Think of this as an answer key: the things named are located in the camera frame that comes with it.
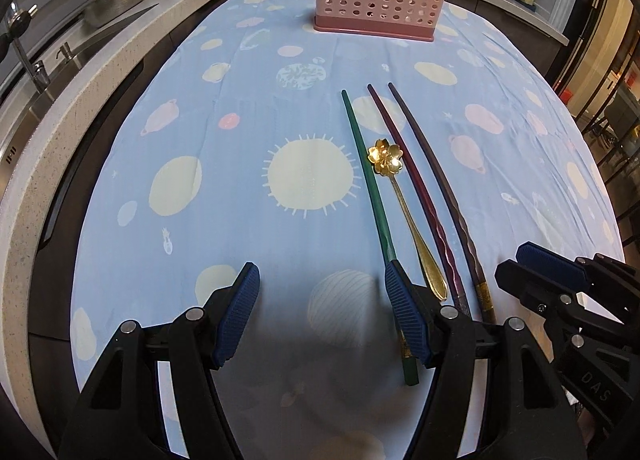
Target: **green chopstick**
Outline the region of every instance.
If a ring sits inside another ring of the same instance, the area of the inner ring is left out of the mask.
[[[389,230],[389,223],[386,221],[385,208],[382,205],[382,198],[380,198],[380,191],[378,184],[376,183],[376,177],[373,174],[371,163],[367,158],[369,151],[364,145],[362,139],[362,133],[360,133],[360,127],[356,120],[356,115],[353,113],[351,107],[351,101],[347,95],[347,90],[342,91],[342,100],[344,101],[344,107],[347,109],[347,116],[349,117],[349,124],[351,125],[351,132],[353,133],[353,140],[356,143],[356,150],[360,157],[360,165],[362,166],[362,172],[364,173],[364,180],[367,183],[367,191],[369,191],[369,199],[371,200],[371,207],[373,208],[373,217],[376,221],[376,229],[378,230],[378,239],[380,240],[380,248],[382,250],[382,257],[387,265],[391,260],[396,258],[396,250],[394,244],[391,241],[391,231]],[[406,347],[404,336],[401,335],[402,348]],[[420,382],[418,378],[418,366],[414,357],[404,357],[402,354],[402,371],[404,373],[404,383],[407,386],[415,386]]]

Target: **brown chopstick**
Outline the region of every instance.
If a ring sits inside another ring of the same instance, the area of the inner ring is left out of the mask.
[[[453,220],[453,224],[456,227],[458,238],[462,243],[462,249],[465,253],[466,264],[468,266],[469,273],[471,274],[471,280],[474,282],[476,296],[478,298],[478,303],[480,304],[480,310],[482,312],[482,321],[486,323],[495,323],[496,319],[494,304],[491,300],[489,287],[486,284],[484,270],[482,270],[482,265],[480,264],[480,260],[478,259],[476,246],[474,245],[474,242],[469,235],[469,229],[466,226],[465,218],[460,212],[460,207],[458,205],[458,202],[456,201],[455,195],[453,194],[453,190],[451,189],[449,180],[447,180],[447,177],[444,174],[442,167],[438,162],[438,159],[433,153],[431,146],[427,142],[427,138],[424,136],[424,133],[418,125],[418,122],[415,120],[415,117],[407,107],[404,100],[402,100],[402,97],[398,93],[398,90],[393,85],[393,83],[389,83],[389,89],[396,98],[396,101],[398,102],[400,109],[404,113],[406,120],[409,122],[409,125],[414,132],[415,138],[418,140],[418,144],[420,144],[420,147],[424,152],[424,156],[427,158],[427,161],[431,166],[431,170],[436,177],[438,186],[440,187],[440,191],[442,192],[442,196],[444,196],[447,208],[449,209],[449,213]]]
[[[389,112],[386,110],[385,105],[380,100],[380,97],[374,90],[373,86],[369,85],[367,86],[367,89],[369,90],[371,97],[376,103],[376,106],[380,110],[380,114],[385,121],[387,129],[391,133],[391,137],[402,150],[402,159],[406,164],[406,170],[409,173],[409,177],[411,177],[411,182],[414,184],[415,192],[420,199],[420,205],[422,206],[424,215],[426,216],[427,222],[429,223],[429,228],[431,229],[433,239],[436,242],[438,254],[440,255],[440,261],[442,262],[445,277],[447,278],[447,283],[449,283],[449,288],[451,290],[453,303],[455,307],[460,310],[460,312],[470,316],[471,314],[469,311],[468,302],[466,300],[465,287],[464,285],[462,285],[462,280],[460,279],[460,275],[458,274],[458,270],[456,269],[456,262],[455,258],[453,257],[453,252],[451,252],[449,244],[447,243],[447,236],[444,232],[444,228],[438,220],[436,208],[431,201],[431,197],[429,196],[427,188],[422,181],[422,177],[418,172],[418,168],[416,167],[414,160],[411,158],[411,154],[409,153],[404,140],[402,140],[400,132],[396,128],[396,125],[391,119]]]

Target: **white countertop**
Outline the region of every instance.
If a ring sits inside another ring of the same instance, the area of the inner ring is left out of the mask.
[[[84,133],[116,87],[164,36],[209,1],[144,0],[132,9],[129,14],[156,5],[98,52],[56,100],[21,154],[0,203],[0,382],[25,424],[50,451],[33,391],[27,327],[31,271],[50,202]],[[513,0],[485,1],[566,44],[542,18]],[[60,43],[71,40],[74,48],[93,34],[78,27],[63,36],[44,54],[47,68],[55,66]],[[33,91],[33,84],[23,79],[5,101],[1,136]]]

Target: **stainless steel basin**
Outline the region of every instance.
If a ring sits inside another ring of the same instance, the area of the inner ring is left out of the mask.
[[[14,126],[8,133],[1,147],[2,160],[0,161],[0,199],[4,196],[6,186],[9,183],[15,164],[27,145],[34,130],[37,128],[44,115],[49,111],[55,100],[78,74],[78,72],[87,64],[87,62],[96,55],[117,33],[122,31],[126,26],[130,25],[137,18],[151,10],[155,5],[139,10],[131,16],[127,16],[123,20],[108,26],[95,34],[87,41],[76,47],[75,55],[60,63],[50,74],[50,84],[41,94],[35,94],[31,101],[27,104],[20,116],[14,123]]]

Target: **tablecloth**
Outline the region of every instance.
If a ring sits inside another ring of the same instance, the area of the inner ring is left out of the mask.
[[[570,114],[491,23],[445,4],[434,42],[319,33],[315,0],[229,0],[181,44],[122,125],[84,220],[71,339],[82,386],[119,323],[172,321],[260,268],[236,356],[214,379],[246,460],[401,459],[430,384],[402,382],[383,259],[348,118],[388,136],[383,98],[424,177],[473,313],[462,248],[431,170],[386,84],[412,109],[446,173],[500,322],[540,319],[495,267],[533,241],[571,259],[622,259],[615,217]],[[421,283],[388,179],[377,177],[398,258]],[[398,182],[434,255],[408,175]],[[185,454],[161,364],[162,405]],[[482,394],[461,452],[477,439]]]

